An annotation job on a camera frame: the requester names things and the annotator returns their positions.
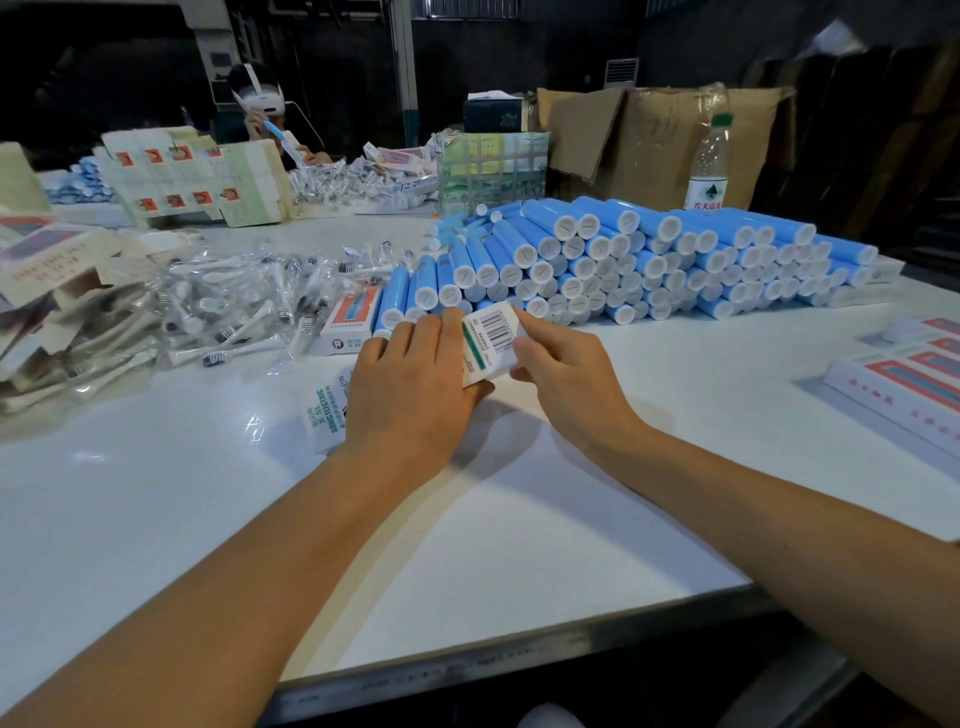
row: box lid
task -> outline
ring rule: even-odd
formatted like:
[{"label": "box lid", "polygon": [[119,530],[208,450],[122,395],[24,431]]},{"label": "box lid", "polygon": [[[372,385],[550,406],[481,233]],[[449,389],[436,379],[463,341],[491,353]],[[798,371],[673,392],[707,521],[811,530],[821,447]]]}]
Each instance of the box lid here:
[{"label": "box lid", "polygon": [[550,132],[550,168],[585,180],[595,179],[622,100],[622,88],[605,88],[554,97],[548,109],[541,107],[541,113],[547,114],[545,128]]}]

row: cable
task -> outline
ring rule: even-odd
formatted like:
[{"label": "cable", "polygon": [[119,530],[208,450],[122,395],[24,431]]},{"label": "cable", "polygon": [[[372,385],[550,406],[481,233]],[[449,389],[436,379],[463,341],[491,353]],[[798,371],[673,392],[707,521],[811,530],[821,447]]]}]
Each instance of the cable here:
[{"label": "cable", "polygon": [[306,125],[307,125],[308,127],[310,127],[310,131],[313,132],[314,134],[316,134],[316,135],[317,135],[317,138],[320,139],[320,146],[322,146],[324,149],[326,149],[326,145],[324,144],[324,140],[321,138],[321,136],[320,136],[320,134],[317,132],[317,130],[313,128],[313,124],[310,123],[310,119],[308,119],[307,116],[306,116],[306,114],[303,113],[303,109],[300,108],[300,104],[298,104],[296,101],[288,101],[288,102],[287,102],[287,106],[291,106],[291,107],[296,107],[296,108],[297,108],[297,111],[300,112],[300,116],[303,117],[303,121],[305,121],[305,122],[306,122]]}]

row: toothbrush box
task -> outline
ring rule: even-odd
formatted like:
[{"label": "toothbrush box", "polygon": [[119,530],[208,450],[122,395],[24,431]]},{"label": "toothbrush box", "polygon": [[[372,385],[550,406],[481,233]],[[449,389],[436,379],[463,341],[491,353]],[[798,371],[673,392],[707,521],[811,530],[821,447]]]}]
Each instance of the toothbrush box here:
[{"label": "toothbrush box", "polygon": [[337,302],[320,332],[321,356],[360,352],[364,342],[373,336],[382,294],[379,286],[370,286]]}]

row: forearm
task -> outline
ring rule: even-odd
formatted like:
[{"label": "forearm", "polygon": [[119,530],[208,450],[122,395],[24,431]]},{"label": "forearm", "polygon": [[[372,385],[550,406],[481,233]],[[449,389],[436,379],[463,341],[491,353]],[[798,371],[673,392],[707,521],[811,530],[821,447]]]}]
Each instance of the forearm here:
[{"label": "forearm", "polygon": [[955,547],[640,427],[588,454],[878,680],[960,724]]},{"label": "forearm", "polygon": [[356,553],[405,491],[329,458],[0,725],[251,726]]}]

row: vr headset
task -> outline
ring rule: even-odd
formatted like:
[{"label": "vr headset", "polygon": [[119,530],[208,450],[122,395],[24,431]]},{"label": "vr headset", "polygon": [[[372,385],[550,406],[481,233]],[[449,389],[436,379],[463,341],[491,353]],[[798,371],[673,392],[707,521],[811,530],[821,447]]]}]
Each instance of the vr headset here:
[{"label": "vr headset", "polygon": [[233,98],[237,100],[237,104],[239,104],[244,111],[260,109],[268,116],[280,116],[282,113],[285,113],[287,104],[283,99],[283,89],[280,88],[279,85],[262,85],[260,80],[256,78],[253,66],[249,63],[244,63],[244,67],[250,75],[253,86],[241,88],[240,90],[244,92],[243,96],[234,89],[230,90]]}]

